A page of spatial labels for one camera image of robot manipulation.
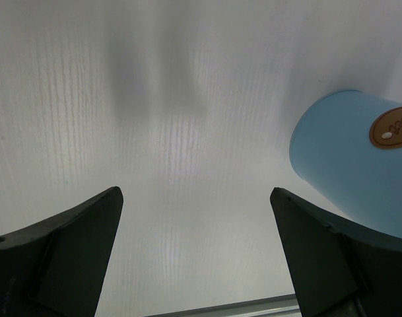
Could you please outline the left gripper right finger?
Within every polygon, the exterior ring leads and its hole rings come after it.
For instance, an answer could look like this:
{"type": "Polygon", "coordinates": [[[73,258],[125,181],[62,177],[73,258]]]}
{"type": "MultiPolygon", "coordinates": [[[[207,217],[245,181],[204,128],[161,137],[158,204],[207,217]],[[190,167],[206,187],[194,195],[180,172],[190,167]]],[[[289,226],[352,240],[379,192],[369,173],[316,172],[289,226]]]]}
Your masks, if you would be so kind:
{"type": "Polygon", "coordinates": [[[402,238],[283,188],[270,202],[303,316],[402,316],[402,238]]]}

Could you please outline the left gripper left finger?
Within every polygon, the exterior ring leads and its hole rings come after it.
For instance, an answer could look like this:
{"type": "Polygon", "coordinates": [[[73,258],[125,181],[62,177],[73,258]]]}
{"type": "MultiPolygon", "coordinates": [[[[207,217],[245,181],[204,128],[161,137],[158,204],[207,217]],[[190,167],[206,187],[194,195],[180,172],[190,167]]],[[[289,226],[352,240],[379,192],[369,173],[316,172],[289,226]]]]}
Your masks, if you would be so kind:
{"type": "Polygon", "coordinates": [[[117,186],[0,236],[0,316],[94,316],[123,194],[117,186]]]}

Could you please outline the blue cylindrical lunch container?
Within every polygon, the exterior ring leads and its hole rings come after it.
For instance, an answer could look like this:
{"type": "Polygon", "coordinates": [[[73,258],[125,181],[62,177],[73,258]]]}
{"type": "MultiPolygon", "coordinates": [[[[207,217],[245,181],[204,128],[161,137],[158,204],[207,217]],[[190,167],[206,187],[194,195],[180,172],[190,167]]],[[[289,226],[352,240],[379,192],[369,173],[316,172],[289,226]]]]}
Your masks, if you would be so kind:
{"type": "Polygon", "coordinates": [[[295,173],[352,220],[402,238],[402,104],[356,90],[323,97],[289,153],[295,173]]]}

